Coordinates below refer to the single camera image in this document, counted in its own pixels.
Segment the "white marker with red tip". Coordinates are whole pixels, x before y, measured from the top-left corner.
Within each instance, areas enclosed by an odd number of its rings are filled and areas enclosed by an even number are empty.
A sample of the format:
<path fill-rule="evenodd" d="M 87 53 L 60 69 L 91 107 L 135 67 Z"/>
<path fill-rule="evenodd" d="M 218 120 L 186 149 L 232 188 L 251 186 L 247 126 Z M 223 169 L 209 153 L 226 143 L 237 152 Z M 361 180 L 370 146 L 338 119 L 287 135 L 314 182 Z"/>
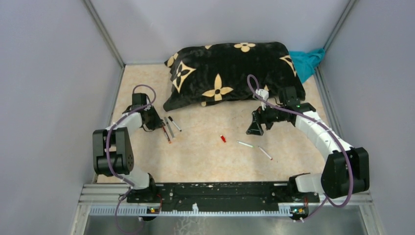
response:
<path fill-rule="evenodd" d="M 258 146 L 258 149 L 265 154 L 265 156 L 267 156 L 267 158 L 269 158 L 270 160 L 273 160 L 273 157 L 271 155 L 269 155 L 261 146 Z"/>

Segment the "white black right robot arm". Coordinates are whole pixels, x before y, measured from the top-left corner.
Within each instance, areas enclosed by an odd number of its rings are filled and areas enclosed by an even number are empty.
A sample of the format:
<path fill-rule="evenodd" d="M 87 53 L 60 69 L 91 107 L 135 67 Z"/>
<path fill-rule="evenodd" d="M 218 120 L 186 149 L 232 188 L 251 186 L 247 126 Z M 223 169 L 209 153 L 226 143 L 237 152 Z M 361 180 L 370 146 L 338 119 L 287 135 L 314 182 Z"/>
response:
<path fill-rule="evenodd" d="M 290 200 L 299 202 L 309 192 L 335 199 L 369 189 L 368 152 L 342 140 L 311 104 L 300 102 L 294 87 L 279 90 L 281 106 L 265 103 L 269 96 L 267 90 L 257 89 L 254 97 L 258 96 L 261 105 L 252 112 L 248 135 L 262 136 L 262 125 L 270 130 L 275 122 L 289 122 L 307 136 L 325 161 L 322 173 L 303 173 L 289 178 L 287 196 Z"/>

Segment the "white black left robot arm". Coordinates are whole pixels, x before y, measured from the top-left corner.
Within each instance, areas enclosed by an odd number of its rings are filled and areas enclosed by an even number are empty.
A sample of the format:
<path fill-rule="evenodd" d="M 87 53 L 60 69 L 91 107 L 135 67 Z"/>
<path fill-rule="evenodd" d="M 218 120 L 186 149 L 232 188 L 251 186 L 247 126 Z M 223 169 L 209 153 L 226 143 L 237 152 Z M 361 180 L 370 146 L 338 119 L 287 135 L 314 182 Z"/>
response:
<path fill-rule="evenodd" d="M 95 130 L 92 134 L 93 168 L 96 174 L 111 177 L 114 173 L 126 182 L 144 202 L 157 196 L 155 182 L 150 173 L 135 166 L 131 136 L 138 129 L 154 131 L 162 128 L 162 120 L 150 104 L 148 95 L 132 94 L 132 105 L 121 116 L 115 127 Z"/>

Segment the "white marker with black cap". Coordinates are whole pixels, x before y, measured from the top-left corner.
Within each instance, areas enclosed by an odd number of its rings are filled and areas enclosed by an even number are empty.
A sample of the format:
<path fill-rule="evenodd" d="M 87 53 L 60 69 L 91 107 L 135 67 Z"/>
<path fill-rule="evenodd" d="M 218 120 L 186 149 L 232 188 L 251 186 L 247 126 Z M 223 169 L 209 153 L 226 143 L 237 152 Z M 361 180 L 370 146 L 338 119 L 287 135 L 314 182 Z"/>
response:
<path fill-rule="evenodd" d="M 174 119 L 171 116 L 168 116 L 168 119 L 173 123 L 173 125 L 179 130 L 179 132 L 182 131 L 180 126 L 174 121 Z"/>

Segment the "red orange pen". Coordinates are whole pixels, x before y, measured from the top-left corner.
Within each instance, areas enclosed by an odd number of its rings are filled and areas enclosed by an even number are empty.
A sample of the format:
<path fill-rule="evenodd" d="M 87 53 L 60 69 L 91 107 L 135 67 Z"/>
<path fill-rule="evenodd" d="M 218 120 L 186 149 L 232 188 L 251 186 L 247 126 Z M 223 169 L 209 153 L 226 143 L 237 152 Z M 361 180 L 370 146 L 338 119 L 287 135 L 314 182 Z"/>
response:
<path fill-rule="evenodd" d="M 166 136 L 166 139 L 167 139 L 168 143 L 171 144 L 171 139 L 170 139 L 170 137 L 169 137 L 169 135 L 168 135 L 168 133 L 166 131 L 165 125 L 163 124 L 161 128 L 162 128 L 162 130 L 163 130 L 163 132 L 164 132 L 164 134 Z"/>

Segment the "grey checkered pen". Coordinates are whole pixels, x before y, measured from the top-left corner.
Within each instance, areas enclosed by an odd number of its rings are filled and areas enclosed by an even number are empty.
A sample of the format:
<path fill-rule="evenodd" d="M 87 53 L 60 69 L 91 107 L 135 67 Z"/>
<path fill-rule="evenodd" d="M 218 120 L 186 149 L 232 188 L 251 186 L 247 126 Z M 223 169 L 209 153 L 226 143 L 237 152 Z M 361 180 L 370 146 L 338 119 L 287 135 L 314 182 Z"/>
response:
<path fill-rule="evenodd" d="M 169 130 L 169 133 L 170 133 L 171 137 L 174 139 L 175 136 L 174 136 L 173 130 L 172 130 L 171 126 L 170 126 L 170 123 L 168 121 L 168 118 L 164 117 L 164 121 L 165 121 L 165 123 L 167 125 L 167 128 Z"/>

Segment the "white pen with green tip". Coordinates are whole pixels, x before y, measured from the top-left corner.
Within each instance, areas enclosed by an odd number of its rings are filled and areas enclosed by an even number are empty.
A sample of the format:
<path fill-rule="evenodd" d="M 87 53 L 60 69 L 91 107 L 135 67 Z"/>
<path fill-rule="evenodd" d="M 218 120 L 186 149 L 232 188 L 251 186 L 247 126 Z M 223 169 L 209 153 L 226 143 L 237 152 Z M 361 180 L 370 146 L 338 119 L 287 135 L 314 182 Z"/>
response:
<path fill-rule="evenodd" d="M 242 141 L 237 141 L 237 143 L 238 143 L 238 144 L 241 144 L 241 145 L 244 145 L 244 146 L 247 146 L 247 147 L 250 147 L 250 148 L 254 148 L 254 146 L 253 146 L 253 145 L 248 144 L 248 143 L 245 143 L 245 142 L 242 142 Z"/>

